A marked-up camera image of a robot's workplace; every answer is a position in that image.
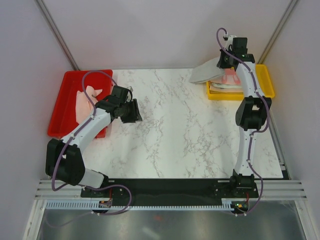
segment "pink cloth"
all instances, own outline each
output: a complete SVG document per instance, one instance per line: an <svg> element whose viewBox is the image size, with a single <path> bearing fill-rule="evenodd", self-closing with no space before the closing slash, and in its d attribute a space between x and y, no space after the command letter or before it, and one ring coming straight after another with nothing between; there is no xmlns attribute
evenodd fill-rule
<svg viewBox="0 0 320 240"><path fill-rule="evenodd" d="M86 93L89 95L90 99L96 104L98 101L95 98L98 96L102 89L95 90L92 86L87 86L85 89ZM75 99L75 120L78 124L82 123L91 113L94 107L91 105L86 95L82 91L76 92Z"/></svg>

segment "yellow crate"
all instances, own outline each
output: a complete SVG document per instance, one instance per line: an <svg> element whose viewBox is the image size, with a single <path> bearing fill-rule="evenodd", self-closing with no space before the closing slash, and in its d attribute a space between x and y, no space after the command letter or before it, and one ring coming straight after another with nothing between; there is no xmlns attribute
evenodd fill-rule
<svg viewBox="0 0 320 240"><path fill-rule="evenodd" d="M267 66L264 64L255 65L255 73L264 95L267 98L273 99L276 94L269 76ZM209 100L242 101L245 97L243 93L210 92L210 85L208 81L206 82L206 93Z"/></svg>

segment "gray floor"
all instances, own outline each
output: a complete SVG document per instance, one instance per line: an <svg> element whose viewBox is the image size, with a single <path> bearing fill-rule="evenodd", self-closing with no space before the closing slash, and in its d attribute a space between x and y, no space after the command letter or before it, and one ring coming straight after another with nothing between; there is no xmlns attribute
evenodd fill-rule
<svg viewBox="0 0 320 240"><path fill-rule="evenodd" d="M46 210L52 225L84 211ZM218 211L138 211L86 215L61 228L42 224L43 240L304 240L293 202L261 202L248 216Z"/></svg>

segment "marble tabletop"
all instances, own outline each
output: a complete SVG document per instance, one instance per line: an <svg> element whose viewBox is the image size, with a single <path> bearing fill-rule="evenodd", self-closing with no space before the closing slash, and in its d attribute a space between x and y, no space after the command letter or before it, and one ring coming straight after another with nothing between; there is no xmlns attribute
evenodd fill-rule
<svg viewBox="0 0 320 240"><path fill-rule="evenodd" d="M119 86L132 86L143 121L114 120L83 153L86 168L110 178L229 178L240 102L208 100L205 84L189 83L190 75L191 69L115 70ZM257 138L253 166L264 178L282 178L269 131Z"/></svg>

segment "table surface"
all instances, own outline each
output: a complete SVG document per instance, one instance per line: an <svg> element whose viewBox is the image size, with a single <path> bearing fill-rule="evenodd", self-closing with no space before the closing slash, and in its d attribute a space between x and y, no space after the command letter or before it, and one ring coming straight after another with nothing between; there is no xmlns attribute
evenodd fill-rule
<svg viewBox="0 0 320 240"><path fill-rule="evenodd" d="M86 168L110 178L229 178L239 148L239 101L208 100L191 69L115 70L133 88L142 122L116 119L105 138L83 153ZM269 131L257 137L253 166L263 178L282 178Z"/></svg>

